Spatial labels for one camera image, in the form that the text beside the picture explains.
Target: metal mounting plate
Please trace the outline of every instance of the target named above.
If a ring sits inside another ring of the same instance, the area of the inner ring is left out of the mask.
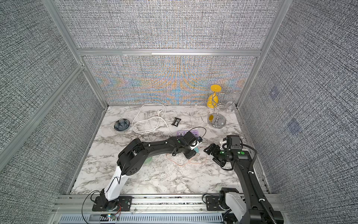
[[[206,196],[205,201],[206,201],[206,209],[208,211],[224,211],[219,206],[219,196]]]
[[[100,196],[96,197],[95,203],[92,207],[92,211],[107,211],[105,208],[102,207],[102,204],[99,202],[100,198]],[[132,196],[120,196],[118,197],[118,203],[121,205],[121,211],[129,211],[132,205]]]

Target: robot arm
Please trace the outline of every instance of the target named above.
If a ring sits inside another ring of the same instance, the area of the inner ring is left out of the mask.
[[[274,211],[265,197],[253,169],[254,159],[248,151],[242,150],[243,145],[238,135],[228,135],[221,147],[211,144],[204,150],[220,167],[224,167],[226,162],[231,163],[245,196],[244,202],[236,189],[223,187],[219,192],[220,206],[232,209],[240,224],[259,224],[262,220],[264,223],[283,224],[281,212]]]
[[[97,204],[95,203],[94,207],[99,209],[92,210],[118,210],[118,197],[122,187],[130,175],[140,170],[146,158],[164,153],[171,153],[173,156],[183,153],[190,159],[196,153],[194,148],[200,143],[202,138],[195,137],[191,132],[179,138],[170,137],[158,142],[141,142],[138,138],[134,139],[119,153],[115,174],[108,186],[100,192],[99,199],[96,198]],[[273,210],[255,176],[253,162],[256,157],[252,159],[248,151],[242,150],[242,146],[244,144],[238,135],[228,135],[223,139],[221,147],[211,144],[204,150],[213,156],[213,161],[220,167],[224,167],[227,162],[231,163],[244,192],[245,201],[241,199],[237,189],[223,187],[219,192],[220,206],[232,209],[240,224],[283,224],[282,214]]]
[[[181,137],[170,137],[164,141],[141,142],[139,138],[129,143],[118,155],[117,167],[110,183],[100,192],[98,208],[112,211],[118,207],[118,196],[130,175],[140,170],[144,161],[151,156],[170,153],[175,156],[183,153],[187,159],[192,158],[195,148],[202,143],[201,137],[187,132]]]

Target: gray fabric wall panel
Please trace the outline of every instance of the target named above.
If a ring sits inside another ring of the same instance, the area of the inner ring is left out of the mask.
[[[55,0],[80,48],[260,49],[280,0]]]
[[[206,104],[213,84],[240,91],[255,61],[252,56],[84,58],[109,104]]]
[[[0,2],[0,151],[77,65],[40,0]]]
[[[292,223],[357,223],[357,9],[294,1],[241,108]]]
[[[0,223],[46,223],[57,196],[69,187],[102,111],[80,74],[0,172]]]

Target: power strip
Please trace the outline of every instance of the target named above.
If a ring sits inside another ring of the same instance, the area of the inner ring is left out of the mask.
[[[177,136],[184,136],[189,130],[180,130],[176,132]],[[195,137],[199,137],[198,130],[191,130],[190,131]]]

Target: white marble surface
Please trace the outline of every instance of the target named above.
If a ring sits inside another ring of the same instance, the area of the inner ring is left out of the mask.
[[[131,123],[139,111],[139,106],[109,107],[88,156],[82,166],[77,180],[70,194],[88,194],[93,190],[101,190],[111,179],[118,159],[119,152],[133,139],[142,141],[159,141],[169,137],[165,124],[149,134],[137,134],[130,127],[125,132],[115,131],[113,125],[120,118],[127,118]],[[145,106],[136,121],[156,116],[156,111],[162,106]],[[200,156],[192,162],[202,164],[187,164],[179,167],[168,160],[165,155],[154,156],[150,164],[142,166],[136,174],[130,176],[121,194],[190,194],[190,193],[217,193],[222,187],[235,187],[242,192],[239,180],[234,171],[222,170],[203,150],[211,143],[219,144],[226,135],[241,135],[240,126],[235,114],[224,114],[226,126],[215,129],[207,123],[207,116],[213,112],[206,106],[166,106],[167,113],[163,118],[170,130],[176,134],[177,130],[190,130],[203,126],[207,133],[199,148]],[[174,117],[181,118],[178,127],[171,125]],[[146,122],[145,128],[155,126]],[[204,129],[197,129],[202,136]],[[177,154],[168,158],[179,164],[187,162],[185,156]]]

